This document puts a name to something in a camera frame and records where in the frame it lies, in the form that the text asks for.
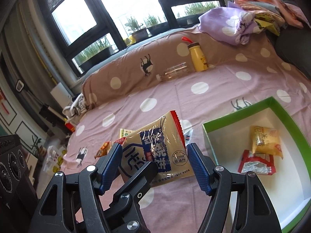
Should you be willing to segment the white Diovo snack bag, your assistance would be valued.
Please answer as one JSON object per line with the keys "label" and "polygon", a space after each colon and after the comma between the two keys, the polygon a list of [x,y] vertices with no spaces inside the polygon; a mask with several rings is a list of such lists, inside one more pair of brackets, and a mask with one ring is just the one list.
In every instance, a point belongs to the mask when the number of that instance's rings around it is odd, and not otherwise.
{"label": "white Diovo snack bag", "polygon": [[191,143],[192,136],[193,136],[193,129],[190,129],[184,133],[185,146],[188,146]]}

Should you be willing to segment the grey sofa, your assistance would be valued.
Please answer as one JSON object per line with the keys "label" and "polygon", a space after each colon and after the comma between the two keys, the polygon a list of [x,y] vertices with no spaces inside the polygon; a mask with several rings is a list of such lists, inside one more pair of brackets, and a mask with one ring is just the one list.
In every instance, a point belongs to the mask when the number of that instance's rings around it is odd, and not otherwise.
{"label": "grey sofa", "polygon": [[310,26],[303,22],[303,28],[293,26],[281,31],[274,42],[277,55],[295,65],[310,79]]}

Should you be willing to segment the white black crumpled cloth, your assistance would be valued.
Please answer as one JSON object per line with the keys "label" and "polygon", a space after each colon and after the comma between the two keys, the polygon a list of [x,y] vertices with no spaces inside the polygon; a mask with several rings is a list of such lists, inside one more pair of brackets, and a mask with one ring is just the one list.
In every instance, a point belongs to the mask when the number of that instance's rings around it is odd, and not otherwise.
{"label": "white black crumpled cloth", "polygon": [[88,110],[86,101],[83,94],[79,94],[76,99],[69,105],[63,108],[62,113],[67,117],[67,120],[71,120],[74,117],[84,115]]}

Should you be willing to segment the black framed window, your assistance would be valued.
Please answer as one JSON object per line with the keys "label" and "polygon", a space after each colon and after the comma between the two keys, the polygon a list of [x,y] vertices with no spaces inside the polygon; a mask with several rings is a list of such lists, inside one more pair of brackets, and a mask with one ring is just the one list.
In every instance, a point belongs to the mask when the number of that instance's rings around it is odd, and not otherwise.
{"label": "black framed window", "polygon": [[79,66],[108,46],[116,54],[168,30],[193,26],[200,15],[225,3],[224,0],[37,2],[50,34],[77,77],[87,73],[82,73]]}

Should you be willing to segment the green cardboard box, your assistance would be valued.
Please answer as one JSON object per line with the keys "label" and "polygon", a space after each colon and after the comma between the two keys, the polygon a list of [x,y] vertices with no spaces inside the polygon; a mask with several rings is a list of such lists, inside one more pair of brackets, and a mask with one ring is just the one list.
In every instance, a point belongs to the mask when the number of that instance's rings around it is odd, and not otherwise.
{"label": "green cardboard box", "polygon": [[[206,148],[215,164],[232,173],[255,172],[275,208],[283,232],[294,232],[310,209],[310,145],[273,97],[203,123]],[[252,153],[254,141],[279,137],[283,156]]]}

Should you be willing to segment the pink orange folded cloth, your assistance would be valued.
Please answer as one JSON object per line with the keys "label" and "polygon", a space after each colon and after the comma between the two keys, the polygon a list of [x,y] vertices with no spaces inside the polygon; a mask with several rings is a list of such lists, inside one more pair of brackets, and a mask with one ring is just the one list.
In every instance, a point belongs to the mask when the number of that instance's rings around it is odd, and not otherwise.
{"label": "pink orange folded cloth", "polygon": [[302,10],[281,0],[234,0],[242,9],[254,14],[256,17],[268,15],[279,27],[290,25],[303,28],[310,26]]}

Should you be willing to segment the white blue cracker bag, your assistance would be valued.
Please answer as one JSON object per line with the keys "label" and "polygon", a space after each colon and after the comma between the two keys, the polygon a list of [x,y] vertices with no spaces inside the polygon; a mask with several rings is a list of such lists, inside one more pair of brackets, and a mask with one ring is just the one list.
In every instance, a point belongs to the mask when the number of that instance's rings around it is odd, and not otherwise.
{"label": "white blue cracker bag", "polygon": [[151,187],[194,175],[180,120],[174,110],[120,138],[119,142],[123,151],[119,171],[124,182],[147,162],[154,162],[158,168]]}

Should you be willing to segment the yellow rice cracker bag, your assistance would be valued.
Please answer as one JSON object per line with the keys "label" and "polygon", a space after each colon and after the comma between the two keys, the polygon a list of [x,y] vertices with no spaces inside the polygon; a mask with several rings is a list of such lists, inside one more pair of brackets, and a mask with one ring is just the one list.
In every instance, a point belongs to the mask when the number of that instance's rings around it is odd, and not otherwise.
{"label": "yellow rice cracker bag", "polygon": [[250,126],[250,137],[253,154],[262,153],[284,158],[278,129]]}

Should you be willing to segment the orange mushroom snack bag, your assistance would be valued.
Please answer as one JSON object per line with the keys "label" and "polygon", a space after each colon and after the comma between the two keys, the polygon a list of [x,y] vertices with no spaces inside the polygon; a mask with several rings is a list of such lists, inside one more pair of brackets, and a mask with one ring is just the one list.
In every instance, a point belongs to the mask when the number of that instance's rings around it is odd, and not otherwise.
{"label": "orange mushroom snack bag", "polygon": [[100,158],[102,156],[106,156],[108,154],[108,152],[110,151],[111,147],[112,147],[111,141],[104,142],[103,145],[101,146],[101,148],[97,151],[94,158],[96,159],[96,158]]}

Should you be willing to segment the red box at bedside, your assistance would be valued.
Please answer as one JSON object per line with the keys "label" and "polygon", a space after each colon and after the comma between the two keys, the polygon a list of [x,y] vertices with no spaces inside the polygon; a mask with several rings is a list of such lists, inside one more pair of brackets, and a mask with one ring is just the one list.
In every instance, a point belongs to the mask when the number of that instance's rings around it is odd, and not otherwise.
{"label": "red box at bedside", "polygon": [[65,122],[65,127],[70,131],[70,132],[75,132],[75,127],[68,121]]}

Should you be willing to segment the brown polka dot bolster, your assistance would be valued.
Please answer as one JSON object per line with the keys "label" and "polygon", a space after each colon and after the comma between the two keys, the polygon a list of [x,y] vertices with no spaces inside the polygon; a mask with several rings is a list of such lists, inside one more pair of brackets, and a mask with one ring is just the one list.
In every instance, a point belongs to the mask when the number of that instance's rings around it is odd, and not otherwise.
{"label": "brown polka dot bolster", "polygon": [[277,55],[264,33],[252,34],[247,45],[232,46],[215,40],[198,27],[179,30],[150,41],[118,57],[89,75],[82,84],[85,103],[90,108],[158,85],[156,76],[166,69],[186,63],[195,72],[188,45],[182,37],[198,42],[209,65],[271,64]]}

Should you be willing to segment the red orange snack bag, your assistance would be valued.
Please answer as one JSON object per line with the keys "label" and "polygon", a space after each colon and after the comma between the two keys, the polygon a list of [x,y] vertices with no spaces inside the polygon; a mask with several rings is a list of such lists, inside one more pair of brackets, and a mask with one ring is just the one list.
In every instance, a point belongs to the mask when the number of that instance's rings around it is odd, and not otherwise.
{"label": "red orange snack bag", "polygon": [[245,174],[249,171],[257,175],[271,176],[276,173],[273,155],[255,153],[252,151],[244,150],[241,162],[238,167],[238,172]]}

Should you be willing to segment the purple folded cloth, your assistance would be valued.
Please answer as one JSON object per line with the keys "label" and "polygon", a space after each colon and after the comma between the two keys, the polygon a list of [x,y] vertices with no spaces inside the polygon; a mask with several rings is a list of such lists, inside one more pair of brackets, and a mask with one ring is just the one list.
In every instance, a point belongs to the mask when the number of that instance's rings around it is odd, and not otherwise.
{"label": "purple folded cloth", "polygon": [[226,7],[216,7],[199,17],[199,30],[213,39],[230,45],[246,45],[251,34],[263,30],[255,22],[255,16],[240,6],[229,2]]}

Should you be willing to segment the yellow patterned cloth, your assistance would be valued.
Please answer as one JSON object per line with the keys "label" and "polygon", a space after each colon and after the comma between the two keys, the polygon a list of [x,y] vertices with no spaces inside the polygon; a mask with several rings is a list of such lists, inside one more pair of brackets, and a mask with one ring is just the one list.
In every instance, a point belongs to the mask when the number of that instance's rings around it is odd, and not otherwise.
{"label": "yellow patterned cloth", "polygon": [[285,24],[285,20],[279,16],[272,16],[267,14],[256,14],[254,20],[260,28],[270,31],[276,36],[280,35],[281,27]]}

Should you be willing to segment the black planter box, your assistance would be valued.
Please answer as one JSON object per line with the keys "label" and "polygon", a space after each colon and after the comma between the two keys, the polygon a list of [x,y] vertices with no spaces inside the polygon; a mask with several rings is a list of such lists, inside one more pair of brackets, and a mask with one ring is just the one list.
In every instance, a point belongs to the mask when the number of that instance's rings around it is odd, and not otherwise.
{"label": "black planter box", "polygon": [[90,70],[93,66],[99,64],[100,62],[108,59],[114,54],[114,49],[112,46],[108,46],[107,48],[100,51],[95,56],[89,58],[85,62],[83,62],[79,68],[82,70],[82,73],[86,73],[88,70]]}

